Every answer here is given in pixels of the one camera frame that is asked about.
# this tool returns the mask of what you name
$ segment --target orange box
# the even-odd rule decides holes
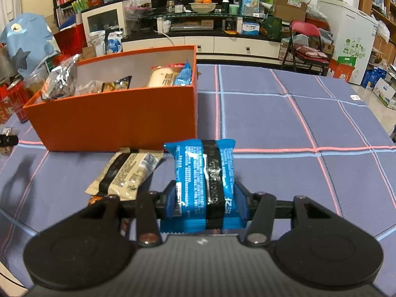
[[[189,61],[190,86],[146,88],[152,66]],[[163,149],[165,142],[197,138],[195,46],[133,50],[78,63],[77,85],[132,75],[130,88],[43,102],[37,92],[23,107],[50,151]]]

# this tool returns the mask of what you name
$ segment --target metal screw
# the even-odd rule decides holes
[[[267,241],[267,236],[262,233],[251,233],[247,236],[247,240],[251,244],[263,244]]]
[[[139,241],[142,244],[155,244],[159,240],[159,237],[154,233],[143,233],[139,236]]]

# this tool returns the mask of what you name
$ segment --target refrigerator sticker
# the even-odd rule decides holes
[[[346,39],[344,43],[343,53],[350,57],[363,58],[366,56],[366,48],[361,44],[361,38]]]

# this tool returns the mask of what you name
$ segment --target black band on package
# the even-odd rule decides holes
[[[220,150],[216,141],[202,141],[206,187],[206,228],[223,227],[225,199]]]

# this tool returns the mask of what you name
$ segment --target blue wrapper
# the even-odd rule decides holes
[[[224,193],[222,229],[243,228],[243,221],[234,200],[234,162],[232,151],[235,141],[215,141],[221,160]],[[166,143],[165,148],[175,157],[176,204],[173,218],[161,221],[161,232],[196,232],[207,229],[207,192],[204,147],[201,140]]]
[[[174,86],[188,86],[191,85],[191,77],[193,76],[193,71],[189,62],[184,65],[183,69],[179,72],[175,81]]]

